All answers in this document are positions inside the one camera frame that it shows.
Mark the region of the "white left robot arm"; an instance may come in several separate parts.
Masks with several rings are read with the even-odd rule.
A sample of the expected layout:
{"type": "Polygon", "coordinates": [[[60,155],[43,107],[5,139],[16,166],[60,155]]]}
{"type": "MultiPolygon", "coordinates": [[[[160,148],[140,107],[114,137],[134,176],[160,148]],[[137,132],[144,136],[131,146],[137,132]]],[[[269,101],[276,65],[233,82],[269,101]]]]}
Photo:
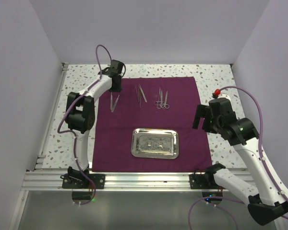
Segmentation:
{"type": "Polygon", "coordinates": [[[88,139],[89,133],[95,123],[95,102],[99,97],[109,92],[121,91],[121,79],[126,72],[125,64],[112,60],[109,67],[99,72],[99,79],[86,89],[68,94],[65,122],[68,130],[75,133],[73,147],[73,161],[68,167],[68,175],[73,178],[74,184],[79,188],[89,185],[88,175],[88,139]]]}

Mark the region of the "stainless steel instrument tray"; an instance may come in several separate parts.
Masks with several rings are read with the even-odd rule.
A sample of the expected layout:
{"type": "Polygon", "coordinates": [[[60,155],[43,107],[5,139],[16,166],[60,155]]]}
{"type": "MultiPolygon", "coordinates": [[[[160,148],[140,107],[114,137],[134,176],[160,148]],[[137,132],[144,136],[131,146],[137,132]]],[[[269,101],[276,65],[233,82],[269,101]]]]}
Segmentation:
{"type": "Polygon", "coordinates": [[[137,158],[174,160],[179,156],[175,130],[137,128],[132,133],[131,154],[137,158]]]}

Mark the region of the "steel surgical scissors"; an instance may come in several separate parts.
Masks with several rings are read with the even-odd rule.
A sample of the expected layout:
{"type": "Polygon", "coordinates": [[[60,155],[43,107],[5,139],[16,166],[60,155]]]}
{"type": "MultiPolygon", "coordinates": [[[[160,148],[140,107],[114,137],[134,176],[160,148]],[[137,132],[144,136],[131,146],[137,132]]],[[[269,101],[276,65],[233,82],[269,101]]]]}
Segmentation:
{"type": "Polygon", "coordinates": [[[154,105],[157,107],[157,109],[165,109],[165,104],[163,102],[163,92],[161,88],[159,88],[158,99],[154,101],[154,105]]]}

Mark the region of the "pointed steel tweezers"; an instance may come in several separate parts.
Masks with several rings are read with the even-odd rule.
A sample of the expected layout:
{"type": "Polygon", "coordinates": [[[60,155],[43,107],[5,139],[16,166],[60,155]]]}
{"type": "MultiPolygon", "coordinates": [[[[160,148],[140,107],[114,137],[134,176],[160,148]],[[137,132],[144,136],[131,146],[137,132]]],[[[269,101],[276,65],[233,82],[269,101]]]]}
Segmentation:
{"type": "Polygon", "coordinates": [[[140,108],[141,108],[142,95],[143,95],[142,88],[140,85],[138,85],[138,103],[140,108]]]}

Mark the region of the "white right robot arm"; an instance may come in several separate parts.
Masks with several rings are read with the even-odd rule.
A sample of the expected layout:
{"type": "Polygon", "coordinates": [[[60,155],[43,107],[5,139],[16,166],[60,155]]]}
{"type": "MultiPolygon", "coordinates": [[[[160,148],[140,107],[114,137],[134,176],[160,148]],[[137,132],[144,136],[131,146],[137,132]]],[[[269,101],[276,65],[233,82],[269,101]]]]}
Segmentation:
{"type": "Polygon", "coordinates": [[[203,119],[206,133],[220,134],[239,154],[251,174],[254,185],[235,176],[221,163],[206,168],[203,174],[190,176],[190,185],[199,188],[223,187],[238,197],[251,217],[261,226],[288,213],[288,188],[274,170],[259,142],[259,133],[247,118],[238,119],[227,98],[217,98],[196,108],[193,128],[203,119]]]}

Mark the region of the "steel forceps with ring handles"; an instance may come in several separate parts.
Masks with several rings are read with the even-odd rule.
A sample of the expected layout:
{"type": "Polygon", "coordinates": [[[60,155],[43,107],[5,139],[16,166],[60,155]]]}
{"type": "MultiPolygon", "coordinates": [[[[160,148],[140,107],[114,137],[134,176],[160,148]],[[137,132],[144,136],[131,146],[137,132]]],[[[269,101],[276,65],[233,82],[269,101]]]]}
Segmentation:
{"type": "Polygon", "coordinates": [[[168,91],[166,91],[165,99],[164,99],[163,103],[161,104],[161,108],[162,109],[169,109],[170,108],[170,106],[168,104],[168,91]]]}

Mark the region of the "purple surgical cloth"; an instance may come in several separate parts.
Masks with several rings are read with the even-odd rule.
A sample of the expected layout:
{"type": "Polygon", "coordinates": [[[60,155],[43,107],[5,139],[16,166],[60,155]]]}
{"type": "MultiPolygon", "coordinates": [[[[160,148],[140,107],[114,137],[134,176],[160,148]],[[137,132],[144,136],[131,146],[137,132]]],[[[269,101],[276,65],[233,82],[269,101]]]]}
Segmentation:
{"type": "Polygon", "coordinates": [[[110,110],[110,94],[98,100],[92,169],[95,172],[183,173],[204,170],[212,160],[207,134],[192,124],[200,97],[194,77],[123,79],[117,106],[110,110]],[[138,85],[147,102],[138,103],[138,85]],[[168,91],[169,109],[157,109],[159,88],[163,101],[168,91]],[[131,154],[132,133],[137,128],[170,129],[179,136],[179,156],[174,160],[137,158],[131,154]]]}

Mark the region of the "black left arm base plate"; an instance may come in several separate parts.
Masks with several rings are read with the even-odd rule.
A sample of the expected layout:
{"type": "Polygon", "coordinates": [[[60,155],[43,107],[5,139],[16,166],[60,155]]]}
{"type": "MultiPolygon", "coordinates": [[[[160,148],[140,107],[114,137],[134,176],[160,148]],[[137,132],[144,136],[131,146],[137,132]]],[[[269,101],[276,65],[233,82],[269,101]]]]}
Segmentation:
{"type": "Polygon", "coordinates": [[[85,188],[95,188],[103,189],[105,184],[106,176],[104,174],[93,173],[90,174],[89,170],[83,171],[83,174],[72,167],[69,167],[67,173],[60,176],[63,180],[62,188],[64,189],[85,189],[85,188]]]}

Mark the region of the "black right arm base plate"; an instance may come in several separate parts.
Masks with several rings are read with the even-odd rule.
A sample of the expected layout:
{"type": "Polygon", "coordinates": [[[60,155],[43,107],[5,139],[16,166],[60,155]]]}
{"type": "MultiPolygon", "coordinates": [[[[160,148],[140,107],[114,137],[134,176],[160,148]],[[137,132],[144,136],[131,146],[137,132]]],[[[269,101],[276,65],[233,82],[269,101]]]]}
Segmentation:
{"type": "Polygon", "coordinates": [[[220,186],[216,184],[214,175],[215,170],[206,170],[205,172],[194,172],[189,174],[189,184],[191,189],[219,189],[220,186]]]}

